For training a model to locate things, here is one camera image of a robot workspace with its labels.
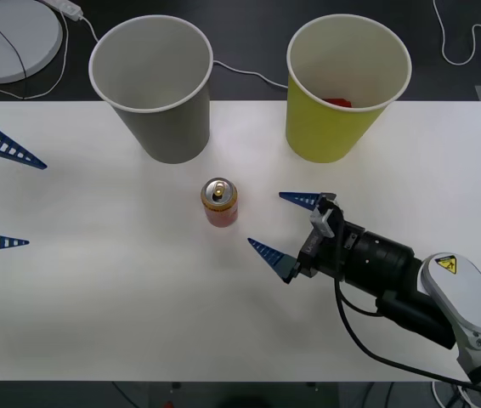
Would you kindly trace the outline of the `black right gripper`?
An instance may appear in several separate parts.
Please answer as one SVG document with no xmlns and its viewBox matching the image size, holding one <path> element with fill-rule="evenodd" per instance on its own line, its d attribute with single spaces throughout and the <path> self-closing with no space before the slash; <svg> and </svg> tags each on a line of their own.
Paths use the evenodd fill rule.
<svg viewBox="0 0 481 408">
<path fill-rule="evenodd" d="M 313 211 L 321 198 L 325 197 L 331 201 L 336 200 L 334 193 L 307 193 L 281 191 L 279 197 Z M 297 259 L 293 256 L 275 250 L 264 245 L 260 241 L 248 238 L 248 242 L 265 263 L 281 278 L 289 284 L 298 275 L 312 278 L 318 273 L 322 273 L 331 278 L 342 281 L 344 272 L 343 267 L 346 259 L 354 248 L 354 244 L 362 235 L 362 228 L 357 224 L 348 221 L 344 224 L 342 248 L 337 254 L 336 238 L 324 237 L 316 228 L 312 228 L 308 238 L 303 243 Z"/>
</svg>

